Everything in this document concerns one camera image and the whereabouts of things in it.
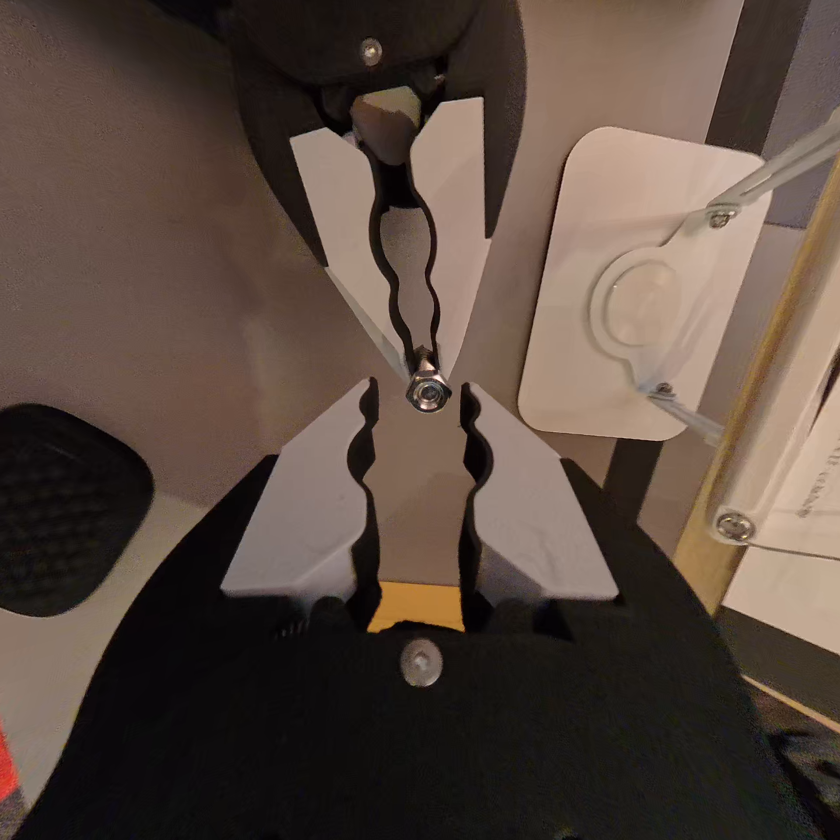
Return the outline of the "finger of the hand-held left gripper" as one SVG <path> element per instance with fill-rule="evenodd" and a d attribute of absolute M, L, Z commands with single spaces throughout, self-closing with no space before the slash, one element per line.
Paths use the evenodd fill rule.
<path fill-rule="evenodd" d="M 413 183 L 434 226 L 437 360 L 445 378 L 463 346 L 490 250 L 486 235 L 484 99 L 443 101 L 411 149 Z"/>
<path fill-rule="evenodd" d="M 326 271 L 371 341 L 403 384 L 410 379 L 404 341 L 392 322 L 391 285 L 371 245 L 375 181 L 361 148 L 330 129 L 290 140 Z"/>

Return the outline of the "clear acrylic foot plate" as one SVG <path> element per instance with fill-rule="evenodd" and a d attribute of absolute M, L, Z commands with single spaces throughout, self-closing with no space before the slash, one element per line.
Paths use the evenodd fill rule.
<path fill-rule="evenodd" d="M 728 281 L 718 267 L 724 228 L 708 227 L 706 208 L 689 213 L 662 245 L 620 255 L 595 282 L 593 338 L 625 363 L 637 392 L 646 396 L 662 382 L 674 387 L 728 313 Z"/>

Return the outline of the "clear acrylic support leg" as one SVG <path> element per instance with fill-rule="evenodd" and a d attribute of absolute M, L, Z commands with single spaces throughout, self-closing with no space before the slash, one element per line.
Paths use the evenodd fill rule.
<path fill-rule="evenodd" d="M 761 196 L 837 157 L 838 152 L 839 108 L 835 108 L 823 125 L 802 136 L 756 171 L 731 185 L 712 199 L 707 207 L 713 204 L 737 204 L 741 212 L 756 203 Z"/>

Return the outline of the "yellow plastic bin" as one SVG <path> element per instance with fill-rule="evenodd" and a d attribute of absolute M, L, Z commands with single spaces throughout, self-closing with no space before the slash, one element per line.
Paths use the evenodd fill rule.
<path fill-rule="evenodd" d="M 381 601 L 368 633 L 382 632 L 398 623 L 420 623 L 463 633 L 460 591 L 454 585 L 381 582 Z"/>

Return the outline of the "silver hex bolt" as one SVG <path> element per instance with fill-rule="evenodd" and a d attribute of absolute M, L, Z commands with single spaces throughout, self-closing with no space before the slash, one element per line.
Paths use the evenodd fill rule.
<path fill-rule="evenodd" d="M 418 412 L 438 413 L 448 404 L 453 389 L 440 369 L 436 353 L 425 345 L 413 351 L 407 366 L 406 400 Z"/>

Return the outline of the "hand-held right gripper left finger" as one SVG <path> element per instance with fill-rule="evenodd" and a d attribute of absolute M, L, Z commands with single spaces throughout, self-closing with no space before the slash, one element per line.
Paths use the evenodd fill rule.
<path fill-rule="evenodd" d="M 380 536 L 364 478 L 379 387 L 363 379 L 280 450 L 222 581 L 228 596 L 280 596 L 304 616 L 339 599 L 357 627 L 382 600 Z"/>

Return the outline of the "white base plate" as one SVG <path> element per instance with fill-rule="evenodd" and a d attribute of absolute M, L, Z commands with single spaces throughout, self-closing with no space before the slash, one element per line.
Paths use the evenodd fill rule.
<path fill-rule="evenodd" d="M 589 300 L 614 259 L 662 245 L 694 211 L 761 167 L 760 157 L 602 127 L 570 152 L 561 177 L 518 392 L 523 421 L 547 433 L 666 441 L 686 426 L 637 392 L 625 363 L 595 342 Z M 696 411 L 771 203 L 767 193 L 721 231 L 728 313 L 675 380 Z"/>

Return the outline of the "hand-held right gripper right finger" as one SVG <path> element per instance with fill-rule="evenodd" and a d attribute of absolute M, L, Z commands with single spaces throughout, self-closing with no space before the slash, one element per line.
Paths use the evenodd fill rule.
<path fill-rule="evenodd" d="M 463 611 L 615 599 L 561 457 L 475 383 L 461 387 L 459 421 L 474 481 L 459 536 Z"/>

